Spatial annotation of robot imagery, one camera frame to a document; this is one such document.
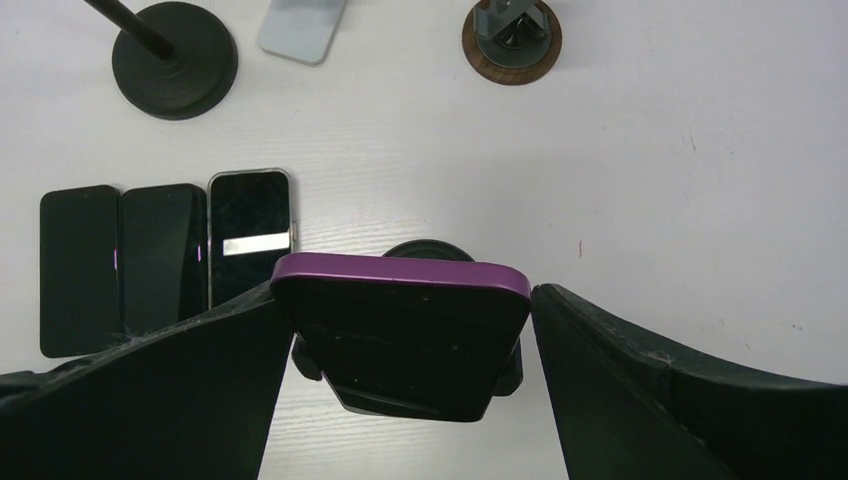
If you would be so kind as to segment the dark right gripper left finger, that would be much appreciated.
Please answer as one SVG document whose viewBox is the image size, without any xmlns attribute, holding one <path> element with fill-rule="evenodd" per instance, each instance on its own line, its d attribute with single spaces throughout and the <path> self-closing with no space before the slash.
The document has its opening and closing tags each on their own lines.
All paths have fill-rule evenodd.
<svg viewBox="0 0 848 480">
<path fill-rule="evenodd" d="M 254 479 L 293 332 L 268 284 L 52 370 L 1 378 L 5 479 Z"/>
</svg>

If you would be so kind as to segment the clear-case phone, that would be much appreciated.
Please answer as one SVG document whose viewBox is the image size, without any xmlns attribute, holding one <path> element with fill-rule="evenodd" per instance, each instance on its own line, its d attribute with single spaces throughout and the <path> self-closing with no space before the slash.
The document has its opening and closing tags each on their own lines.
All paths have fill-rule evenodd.
<svg viewBox="0 0 848 480">
<path fill-rule="evenodd" d="M 209 301 L 217 307 L 270 279 L 294 249 L 292 185 L 280 168 L 228 171 L 208 183 Z"/>
</svg>

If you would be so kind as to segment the black pole phone stand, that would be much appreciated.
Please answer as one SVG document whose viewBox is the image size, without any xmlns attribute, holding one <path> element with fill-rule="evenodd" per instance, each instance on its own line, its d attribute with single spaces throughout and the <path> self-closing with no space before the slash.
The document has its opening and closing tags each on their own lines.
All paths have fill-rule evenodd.
<svg viewBox="0 0 848 480">
<path fill-rule="evenodd" d="M 217 106 L 230 92 L 238 48 L 212 12 L 166 1 L 134 12 L 120 1 L 87 4 L 119 27 L 111 55 L 117 87 L 140 111 L 186 120 Z"/>
<path fill-rule="evenodd" d="M 383 256 L 474 262 L 473 257 L 461 248 L 435 239 L 417 239 L 404 242 L 389 249 Z M 323 376 L 320 369 L 299 337 L 294 340 L 291 358 L 302 376 L 313 381 L 322 380 Z M 519 389 L 523 379 L 521 340 L 518 340 L 508 362 L 501 371 L 493 395 L 497 397 L 511 396 Z"/>
</svg>

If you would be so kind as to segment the black smartphone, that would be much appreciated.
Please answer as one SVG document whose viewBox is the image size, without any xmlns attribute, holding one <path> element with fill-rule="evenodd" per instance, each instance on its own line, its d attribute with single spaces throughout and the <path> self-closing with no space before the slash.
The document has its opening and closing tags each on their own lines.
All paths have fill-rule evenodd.
<svg viewBox="0 0 848 480">
<path fill-rule="evenodd" d="M 141 336 L 208 308 L 207 208 L 200 187 L 136 188 L 121 199 L 122 315 Z"/>
</svg>

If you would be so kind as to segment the red-edged black phone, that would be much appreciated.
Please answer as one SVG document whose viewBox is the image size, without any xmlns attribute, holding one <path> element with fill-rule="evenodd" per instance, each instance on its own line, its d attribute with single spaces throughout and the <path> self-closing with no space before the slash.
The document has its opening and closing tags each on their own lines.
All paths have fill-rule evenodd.
<svg viewBox="0 0 848 480">
<path fill-rule="evenodd" d="M 445 422 L 484 416 L 531 310 L 485 262 L 293 253 L 270 288 L 346 409 Z"/>
</svg>

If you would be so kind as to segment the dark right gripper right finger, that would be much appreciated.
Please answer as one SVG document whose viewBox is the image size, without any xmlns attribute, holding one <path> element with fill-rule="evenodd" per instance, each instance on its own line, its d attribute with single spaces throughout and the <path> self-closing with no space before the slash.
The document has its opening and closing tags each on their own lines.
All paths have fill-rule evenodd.
<svg viewBox="0 0 848 480">
<path fill-rule="evenodd" d="M 556 284 L 532 323 L 572 479 L 843 479 L 847 389 L 733 363 Z"/>
</svg>

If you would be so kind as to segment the white folding phone stand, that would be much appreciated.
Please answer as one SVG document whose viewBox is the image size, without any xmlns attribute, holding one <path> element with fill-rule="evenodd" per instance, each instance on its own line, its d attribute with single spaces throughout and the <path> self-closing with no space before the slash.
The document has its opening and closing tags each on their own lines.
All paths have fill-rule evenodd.
<svg viewBox="0 0 848 480">
<path fill-rule="evenodd" d="M 327 58 L 346 0 L 272 0 L 257 42 L 266 53 L 305 65 Z"/>
</svg>

